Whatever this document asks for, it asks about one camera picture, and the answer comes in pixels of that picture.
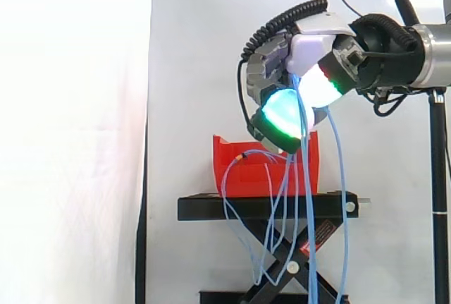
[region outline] red plastic bin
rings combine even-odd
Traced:
[[[220,136],[213,137],[213,164],[216,187],[222,196],[221,183],[228,165],[247,150],[266,150],[259,142],[226,142]],[[300,152],[297,153],[299,170],[299,194],[305,195],[304,171]],[[268,165],[271,175],[273,194],[277,195],[285,172],[285,161],[277,159],[270,162],[262,154],[252,154],[238,162],[228,174],[227,197],[266,197],[269,196],[268,178],[264,164]],[[309,174],[312,194],[318,192],[319,179],[319,141],[316,132],[311,133],[309,141]],[[295,171],[290,169],[288,176],[288,195],[295,195]]]

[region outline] white wall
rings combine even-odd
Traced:
[[[225,223],[182,223],[178,197],[214,189],[211,136],[248,140],[236,94],[243,45],[267,20],[306,0],[153,0],[150,51],[148,303],[195,304],[199,290],[245,290],[249,259]],[[330,10],[354,16],[339,0]],[[362,13],[397,18],[390,0],[349,0]],[[414,0],[424,23],[443,21],[441,0]],[[363,98],[333,106],[349,190],[372,206],[351,223],[347,292],[353,303],[433,298],[428,103],[411,97],[380,119]],[[340,187],[329,125],[321,136],[321,190]],[[342,231],[319,253],[338,286]]]
[[[0,303],[133,303],[150,0],[0,11]]]

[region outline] black metal frame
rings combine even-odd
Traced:
[[[252,235],[264,244],[266,226],[268,224],[268,211],[271,211],[270,199],[259,198],[237,198],[230,200],[237,212],[242,217],[245,226]],[[295,198],[288,198],[288,208],[294,205]],[[355,194],[347,194],[347,202],[353,204],[352,211],[348,212],[350,218],[359,216],[359,204]],[[299,197],[300,217],[305,217],[305,197]],[[315,231],[316,247],[319,249],[342,224],[341,196],[334,192],[325,195],[314,196],[315,210]],[[281,218],[282,214],[277,213],[276,218]],[[293,213],[288,213],[288,218],[293,218]],[[178,219],[180,221],[204,221],[225,219],[223,213],[222,198],[215,195],[195,195],[180,198],[178,201]],[[279,238],[280,233],[275,231],[275,237]],[[292,280],[296,281],[304,288],[309,288],[309,263],[307,226],[301,230],[297,236],[297,245],[291,261],[297,263],[299,269],[296,273],[285,272],[277,286],[271,284],[266,277],[258,286],[251,287],[246,293],[201,291],[200,304],[291,304],[306,303],[307,295],[280,294],[285,286]],[[273,256],[276,261],[266,270],[275,279],[283,269],[285,261],[290,252],[291,242],[283,238],[280,246],[274,251]],[[319,274],[318,277],[318,298],[320,304],[335,304],[338,292]],[[342,303],[348,303],[347,296],[343,296]]]

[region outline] warning label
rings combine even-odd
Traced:
[[[337,231],[337,227],[329,220],[324,221],[315,230],[315,245],[316,251]],[[301,253],[307,257],[310,255],[309,241],[302,244],[300,248]]]

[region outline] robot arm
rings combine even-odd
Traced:
[[[323,2],[320,11],[285,25],[278,21],[279,30],[266,39],[257,32],[259,38],[251,38],[242,55],[247,94],[260,106],[248,129],[267,148],[293,153],[299,147],[297,93],[311,128],[324,117],[321,108],[350,90],[384,104],[390,94],[451,85],[451,25],[402,27],[379,14],[347,25],[326,12],[325,0],[303,6],[315,2]],[[281,20],[292,15],[282,14]],[[300,78],[298,87],[292,86],[291,75]]]

